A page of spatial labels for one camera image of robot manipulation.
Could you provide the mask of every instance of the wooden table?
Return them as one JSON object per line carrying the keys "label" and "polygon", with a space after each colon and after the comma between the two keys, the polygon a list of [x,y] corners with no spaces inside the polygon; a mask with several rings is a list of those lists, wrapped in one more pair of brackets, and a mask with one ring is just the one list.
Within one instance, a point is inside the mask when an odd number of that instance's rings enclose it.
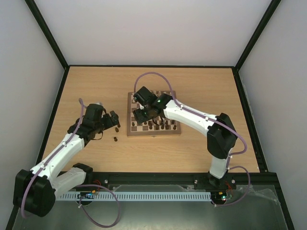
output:
{"label": "wooden table", "polygon": [[[231,69],[71,67],[43,158],[62,141],[79,117],[81,97],[85,104],[102,102],[107,111],[114,110],[121,128],[118,133],[115,128],[106,130],[101,140],[91,141],[72,158],[65,171],[80,162],[96,172],[208,172],[212,157],[207,151],[206,137],[189,126],[181,124],[180,136],[127,137],[127,94],[133,91],[136,78],[148,71],[165,75],[182,103],[210,114],[228,114],[248,144],[247,152],[234,156],[230,167],[241,165],[250,172],[259,172]],[[164,80],[155,75],[143,77],[137,89],[143,85],[153,90],[168,90]],[[234,151],[242,149],[238,139]]]}

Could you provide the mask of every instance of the black frame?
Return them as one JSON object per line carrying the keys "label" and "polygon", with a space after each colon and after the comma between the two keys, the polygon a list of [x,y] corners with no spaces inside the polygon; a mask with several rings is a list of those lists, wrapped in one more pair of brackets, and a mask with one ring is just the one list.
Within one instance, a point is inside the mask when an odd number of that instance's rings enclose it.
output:
{"label": "black frame", "polygon": [[[57,112],[57,108],[59,105],[59,101],[64,89],[64,85],[66,82],[67,75],[69,73],[70,67],[72,66],[89,66],[89,67],[156,67],[156,68],[231,68],[236,87],[238,90],[239,98],[242,104],[244,116],[246,119],[246,123],[248,126],[248,131],[250,134],[250,138],[252,141],[252,145],[254,148],[255,156],[257,159],[259,173],[250,173],[251,182],[255,185],[274,185],[278,199],[281,203],[283,215],[288,226],[288,229],[294,229],[284,196],[281,190],[281,186],[277,177],[276,173],[269,172],[268,167],[263,155],[263,151],[260,145],[259,137],[256,132],[254,120],[250,111],[250,107],[248,104],[248,100],[246,98],[246,94],[244,92],[243,84],[239,75],[239,70],[243,66],[245,60],[247,59],[248,55],[250,54],[251,50],[253,49],[255,43],[257,42],[258,38],[260,37],[262,31],[264,30],[265,26],[269,22],[270,18],[272,17],[273,13],[275,12],[276,8],[278,7],[281,0],[272,0],[270,5],[268,6],[265,14],[263,15],[261,21],[259,22],[255,32],[253,33],[251,39],[249,40],[246,48],[244,49],[239,61],[237,62],[236,66],[161,66],[161,65],[68,65],[65,57],[63,56],[59,46],[57,45],[51,31],[49,30],[42,14],[40,13],[36,3],[34,0],[25,0],[26,4],[28,5],[29,9],[31,10],[33,16],[35,17],[37,23],[39,24],[40,28],[42,29],[46,39],[49,41],[53,51],[55,52],[56,56],[58,57],[61,65],[64,68],[64,75],[59,87],[59,91],[56,97],[56,101],[54,103],[51,116],[49,119],[49,123],[45,132],[45,136],[37,157],[36,163],[41,162],[46,144],[49,138],[49,134],[51,132],[51,127]],[[109,185],[119,185],[119,184],[178,184],[178,185],[195,185],[194,180],[199,177],[206,176],[207,173],[129,173],[129,172],[94,172],[94,178],[99,179],[100,181],[104,181],[105,179],[108,180]],[[236,184],[247,184],[248,178],[245,173],[228,173],[228,176],[231,176],[235,181]],[[18,213],[18,207],[14,207],[7,224],[6,229],[10,230],[14,226],[14,222]]]}

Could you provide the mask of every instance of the circuit board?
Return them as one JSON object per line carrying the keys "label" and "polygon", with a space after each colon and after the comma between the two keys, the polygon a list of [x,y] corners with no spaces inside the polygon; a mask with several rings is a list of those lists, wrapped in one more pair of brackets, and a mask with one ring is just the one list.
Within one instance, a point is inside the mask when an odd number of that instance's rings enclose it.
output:
{"label": "circuit board", "polygon": [[[171,95],[170,91],[151,91],[159,97],[162,93]],[[127,136],[128,137],[156,137],[162,135],[180,135],[180,123],[168,118],[162,119],[156,117],[154,121],[147,121],[142,124],[138,124],[133,116],[133,111],[140,107],[138,102],[133,99],[133,92],[128,93],[128,111],[127,111]]]}

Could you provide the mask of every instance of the perforated metal strip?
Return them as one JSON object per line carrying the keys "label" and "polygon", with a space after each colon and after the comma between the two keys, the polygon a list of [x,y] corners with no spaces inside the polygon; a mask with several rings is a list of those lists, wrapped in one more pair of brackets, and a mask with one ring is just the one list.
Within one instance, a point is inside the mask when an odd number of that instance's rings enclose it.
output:
{"label": "perforated metal strip", "polygon": [[[114,192],[119,201],[211,201],[210,193],[206,192]],[[57,198],[58,201],[76,201],[80,192],[67,192]],[[91,201],[115,201],[109,192],[87,195],[83,199]]]}

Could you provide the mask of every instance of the white wall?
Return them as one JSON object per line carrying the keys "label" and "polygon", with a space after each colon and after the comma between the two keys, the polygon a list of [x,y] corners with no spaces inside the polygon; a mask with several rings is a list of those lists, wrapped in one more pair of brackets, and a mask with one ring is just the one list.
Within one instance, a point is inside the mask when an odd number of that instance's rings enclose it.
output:
{"label": "white wall", "polygon": [[271,0],[36,0],[69,64],[235,65]]}
{"label": "white wall", "polygon": [[63,68],[23,0],[0,1],[0,229],[37,158]]}
{"label": "white wall", "polygon": [[307,1],[284,0],[240,71],[269,170],[307,226]]}

